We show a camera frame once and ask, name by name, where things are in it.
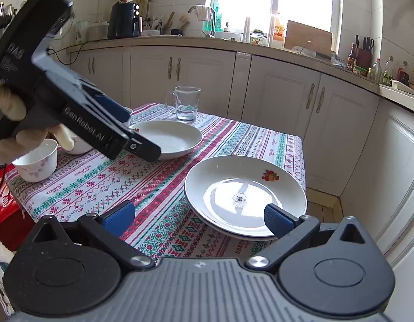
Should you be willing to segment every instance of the knife block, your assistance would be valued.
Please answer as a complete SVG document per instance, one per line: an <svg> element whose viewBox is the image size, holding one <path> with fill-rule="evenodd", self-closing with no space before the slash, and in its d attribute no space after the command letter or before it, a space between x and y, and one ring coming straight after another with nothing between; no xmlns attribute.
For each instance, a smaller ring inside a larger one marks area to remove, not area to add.
<svg viewBox="0 0 414 322"><path fill-rule="evenodd" d="M361 68L368 69L371 68L371 52L357 48L356 49L356 65Z"/></svg>

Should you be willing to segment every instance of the plate rim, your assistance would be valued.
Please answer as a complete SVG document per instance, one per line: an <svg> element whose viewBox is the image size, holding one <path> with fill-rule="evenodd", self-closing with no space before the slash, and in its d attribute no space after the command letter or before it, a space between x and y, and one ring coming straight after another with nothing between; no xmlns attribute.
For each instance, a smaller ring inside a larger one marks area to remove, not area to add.
<svg viewBox="0 0 414 322"><path fill-rule="evenodd" d="M190 174L190 172L198 165L198 164L200 164L201 162L203 162L203 161L207 161L207 160L210 160L210 159L214 159L214 158L221 158L221 157L230 157L230 156L239 156L239 157L242 157L242 158L254 158L254 159L257 159L257 160L261 160L261 161L263 161L263 162L267 162L267 163L270 163L270 164L272 164L272 165L274 165L275 167L278 167L278 168L280 168L281 170L283 170L285 173L287 173L282 167L280 167L280 166L277 166L277 165L275 165L274 163L272 163L272 162L269 162L269 161L266 161L266 160L262 160L261 158L257 158L257 157L253 157L253 156L245 156L245 155L237 155L237 154L234 154L234 155L232 155L232 154L226 154L226 155L219 155L219 156L210 156L209 158L204 158L204 159L202 159L201 161L199 161L197 164L195 164L190 170L189 170L189 172L187 173L187 175L186 175L186 177L185 177L185 185L184 185L184 194L185 194L185 198L186 198L186 201L188 202L188 204L189 204L189 206L190 206L190 208L192 209L192 211L199 217L199 218L201 218L202 219L202 221L204 221L205 223L207 223L208 225L210 225L213 229L215 229L215 230L217 230L217 231L220 231L220 232L222 232L222 233L225 233L225 234L227 234L228 236L231 236L231 237L234 237L234 238L239 238L240 240L250 240L250 241L270 241L270 240L274 240L276 237L274 236L274 235L272 235L272 236L251 236L251 235L242 235L242 234L240 234L240 233L235 233L235 232L233 232L233 231L229 231L229 230L225 230L225 229L222 229L222 228L220 228L220 227L218 227L217 225L215 225L215 224L212 224L208 219L206 219L205 217L203 217L201 214L199 214L199 212L197 212L196 210L195 210L195 207L192 205L192 203L189 201L189 198L188 198L188 196L187 196L187 193L186 193L186 183L187 183L187 180L188 180L188 176L189 176L189 174ZM295 181L296 181L296 183L299 185L299 187L301 188L301 190L302 190L302 193L303 193L303 195L304 195L304 198L305 198L305 213L307 212L307 196L305 195L305 192L304 192L304 189L302 188L302 186L301 186L301 184L300 183L298 183L298 181L294 178L294 176L292 176L291 174L289 174L289 176L291 177L291 178L293 178Z"/></svg>
<svg viewBox="0 0 414 322"><path fill-rule="evenodd" d="M161 155L162 156L167 156L167 155L171 155L171 154L175 154L175 153L183 153L183 152L190 152L190 151L192 151L193 149L195 149L195 147L198 145L198 144L200 144L202 141L203 141L203 139L204 139L204 134L201 132L201 130L198 128L198 127L195 127L195 126L193 126L193 125L189 125L188 123L184 123L184 122L178 122L178 121L174 121L174 120L150 120L150 121L142 121L142 122L138 122L138 123L133 123L132 125L130 125L129 126L129 128L130 129L132 129L133 130L133 127L135 126L135 125L139 125L139 124L141 124L141 123L151 123L151 122L173 122L173 123L177 123L177 124L179 124L179 125L187 125L187 126L189 126L189 127L191 127L191 129L192 128L194 128L194 129L196 129L199 133L201 133L201 137L200 137L200 139L198 140L198 142L195 144L195 145L193 145L193 146L191 146L190 148L187 148L187 149L184 149L184 150L180 150L180 151L174 151L174 152L165 152L165 153L162 153L161 152Z"/></svg>

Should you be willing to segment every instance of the faucet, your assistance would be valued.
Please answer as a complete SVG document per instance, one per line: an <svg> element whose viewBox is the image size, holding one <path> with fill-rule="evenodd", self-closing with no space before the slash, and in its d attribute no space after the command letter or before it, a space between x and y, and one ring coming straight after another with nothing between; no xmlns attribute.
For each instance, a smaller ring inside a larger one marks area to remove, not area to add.
<svg viewBox="0 0 414 322"><path fill-rule="evenodd" d="M188 13L192 13L192 11L197 8L197 6L192 6L191 8L189 8ZM214 8L211 9L211 14L212 16L212 23L211 23L211 32L210 34L207 34L206 37L215 37L216 32L216 11L214 10Z"/></svg>

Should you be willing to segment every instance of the glove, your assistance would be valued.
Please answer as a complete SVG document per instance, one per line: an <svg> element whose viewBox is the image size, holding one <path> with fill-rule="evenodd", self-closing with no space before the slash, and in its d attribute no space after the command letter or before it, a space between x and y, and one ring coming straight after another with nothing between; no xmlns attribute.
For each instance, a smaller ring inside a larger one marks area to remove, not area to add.
<svg viewBox="0 0 414 322"><path fill-rule="evenodd" d="M26 116L26 107L22 99L0 82L0 110L12 121L21 121ZM67 127L59 125L44 130L23 130L16 137L0 140L0 162L10 163L15 159L34 150L43 142L48 133L55 136L58 143L65 150L74 148L74 141Z"/></svg>

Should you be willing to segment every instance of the table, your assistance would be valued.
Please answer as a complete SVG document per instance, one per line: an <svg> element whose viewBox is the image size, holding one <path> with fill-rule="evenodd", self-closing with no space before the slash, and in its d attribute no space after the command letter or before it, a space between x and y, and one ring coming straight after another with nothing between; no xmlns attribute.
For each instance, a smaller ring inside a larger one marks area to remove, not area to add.
<svg viewBox="0 0 414 322"><path fill-rule="evenodd" d="M164 105L150 103L134 110L131 123L173 117ZM161 256L248 258L270 242L231 238L202 222L186 202L185 176L204 158L246 155L282 167L305 190L301 138L202 113L195 126L203 140L179 159L149 163L123 151L110 160L96 150L73 156L59 149L57 169L47 180L28 183L15 169L6 180L34 221L46 214L75 221L131 200L136 217L121 238L156 261Z"/></svg>

